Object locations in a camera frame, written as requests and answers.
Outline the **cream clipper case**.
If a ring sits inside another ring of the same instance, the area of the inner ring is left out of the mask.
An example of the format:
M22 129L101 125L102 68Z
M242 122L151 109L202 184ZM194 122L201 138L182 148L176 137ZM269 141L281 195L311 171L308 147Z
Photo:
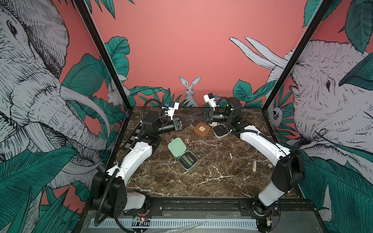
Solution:
M211 131L215 135L216 138L223 138L229 134L228 130L226 129L225 125L222 123L209 123L211 127Z

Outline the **brown clipper case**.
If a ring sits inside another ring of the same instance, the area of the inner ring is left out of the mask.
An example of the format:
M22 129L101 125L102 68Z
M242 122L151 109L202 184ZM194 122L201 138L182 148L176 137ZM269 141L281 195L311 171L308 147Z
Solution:
M211 127L203 122L199 122L194 126L193 132L200 137L206 137L211 130Z

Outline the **mint green clipper case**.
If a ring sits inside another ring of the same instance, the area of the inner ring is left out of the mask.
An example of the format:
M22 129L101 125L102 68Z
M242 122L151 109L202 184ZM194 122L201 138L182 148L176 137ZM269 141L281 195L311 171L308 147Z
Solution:
M185 171L193 169L199 161L193 152L187 150L185 143L179 137L171 140L168 149Z

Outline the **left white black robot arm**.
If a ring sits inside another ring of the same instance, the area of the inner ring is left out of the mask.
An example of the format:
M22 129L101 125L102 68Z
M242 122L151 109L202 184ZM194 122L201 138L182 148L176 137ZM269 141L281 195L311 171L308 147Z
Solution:
M142 110L141 121L125 144L125 153L117 165L106 172L97 172L91 185L88 205L96 210L94 226L99 226L107 217L118 218L129 210L150 212L148 198L140 192L127 192L126 185L135 171L158 148L161 134L184 129L182 118L174 117L178 102L161 104L165 116L163 122L157 112Z

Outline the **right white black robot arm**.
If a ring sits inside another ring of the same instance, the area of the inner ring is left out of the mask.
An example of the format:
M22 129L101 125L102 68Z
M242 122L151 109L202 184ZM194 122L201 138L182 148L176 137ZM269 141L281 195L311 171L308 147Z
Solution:
M224 123L228 133L253 146L274 166L271 181L254 199L252 209L258 216L267 216L274 203L291 191L306 177L305 158L299 150L286 148L264 135L242 114L242 104L235 97L221 97L209 93L204 95L209 108L203 117L193 117L206 124Z

